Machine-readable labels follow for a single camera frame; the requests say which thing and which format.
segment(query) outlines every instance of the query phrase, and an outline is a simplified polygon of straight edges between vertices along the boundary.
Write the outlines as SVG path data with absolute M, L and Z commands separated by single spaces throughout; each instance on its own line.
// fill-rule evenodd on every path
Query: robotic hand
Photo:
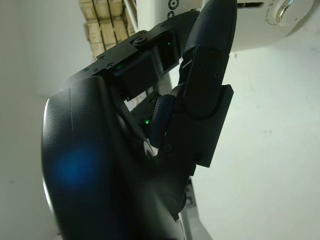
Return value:
M 236 18 L 236 0 L 210 0 L 137 32 L 47 101 L 43 183 L 63 239 L 184 239 L 189 177 L 210 166 L 233 95 L 222 81 Z M 181 57 L 178 87 L 129 111 Z

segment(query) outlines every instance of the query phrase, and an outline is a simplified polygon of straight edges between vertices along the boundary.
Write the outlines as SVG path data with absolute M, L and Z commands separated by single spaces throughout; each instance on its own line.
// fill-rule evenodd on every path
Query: circular button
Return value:
M 310 11 L 314 0 L 286 0 L 276 15 L 276 22 L 282 27 L 297 24 Z

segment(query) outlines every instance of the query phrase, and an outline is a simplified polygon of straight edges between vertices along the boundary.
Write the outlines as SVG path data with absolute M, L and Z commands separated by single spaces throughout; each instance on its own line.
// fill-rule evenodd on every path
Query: white wall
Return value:
M 0 239 L 50 240 L 57 229 L 40 160 L 46 99 L 34 92 L 18 6 L 0 2 Z
M 40 95 L 91 63 L 84 22 L 77 0 L 0 1 L 0 240 L 58 233 L 42 185 Z
M 55 95 L 67 78 L 91 64 L 85 19 L 77 0 L 19 0 L 36 91 Z
M 232 53 L 234 97 L 211 168 L 194 176 L 215 240 L 320 238 L 320 9 L 274 46 Z

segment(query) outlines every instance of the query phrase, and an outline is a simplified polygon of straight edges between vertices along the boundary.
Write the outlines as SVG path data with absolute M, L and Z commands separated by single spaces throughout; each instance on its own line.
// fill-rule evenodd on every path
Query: stacked cardboard boxes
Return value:
M 135 34 L 123 0 L 78 0 L 84 31 L 96 57 Z

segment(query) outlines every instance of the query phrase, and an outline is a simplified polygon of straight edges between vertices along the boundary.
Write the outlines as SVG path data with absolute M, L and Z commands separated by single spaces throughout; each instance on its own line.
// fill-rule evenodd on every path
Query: black plastic part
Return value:
M 127 90 L 122 94 L 133 99 L 159 80 L 157 66 L 150 51 L 145 51 L 134 60 L 128 62 L 114 73 L 114 80 L 120 83 L 120 88 Z
M 157 100 L 152 117 L 152 130 L 149 137 L 150 144 L 155 148 L 161 147 L 166 136 L 175 100 L 176 97 L 173 95 L 164 95 Z
M 184 239 L 137 146 L 101 77 L 48 100 L 42 171 L 64 240 Z
M 131 99 L 131 96 L 137 94 L 137 90 L 135 88 L 130 88 L 132 87 L 130 82 L 127 87 L 127 81 L 118 81 L 114 76 L 114 72 L 121 70 L 127 64 L 131 64 L 132 67 L 134 64 L 137 64 L 135 67 L 141 68 L 138 66 L 139 62 L 135 63 L 134 61 L 139 58 L 141 53 L 151 51 L 157 73 L 151 72 L 146 74 L 146 71 L 153 71 L 154 69 L 144 69 L 140 73 L 139 81 L 143 83 L 143 85 L 149 85 L 150 80 L 147 78 L 148 75 L 155 76 L 158 74 L 161 78 L 162 75 L 165 75 L 179 64 L 179 58 L 181 58 L 184 52 L 188 36 L 198 15 L 199 12 L 196 11 L 185 12 L 159 23 L 150 31 L 137 32 L 133 36 L 130 36 L 108 51 L 97 56 L 98 60 L 96 62 L 71 76 L 62 84 L 60 90 L 63 91 L 73 84 L 92 76 L 101 76 L 108 84 L 117 86 L 121 97 L 124 100 Z M 143 44 L 135 46 L 134 41 L 140 36 L 143 36 L 146 41 L 144 41 Z
M 237 22 L 237 0 L 209 0 L 194 23 L 184 54 L 202 46 L 229 54 Z
M 130 112 L 130 115 L 132 116 L 134 121 L 143 129 L 147 138 L 150 135 L 152 117 L 155 111 L 157 100 L 160 97 L 161 95 L 154 91 Z
M 212 114 L 216 108 L 229 54 L 200 46 L 192 51 L 190 67 L 185 68 L 188 73 L 183 101 L 192 116 L 203 118 Z
M 194 119 L 183 112 L 173 114 L 156 156 L 165 169 L 159 181 L 159 191 L 161 196 L 167 196 L 164 202 L 172 215 L 179 211 L 195 165 L 210 166 L 232 96 L 231 86 L 222 86 L 216 111 L 207 119 Z M 167 146 L 173 150 L 166 151 Z

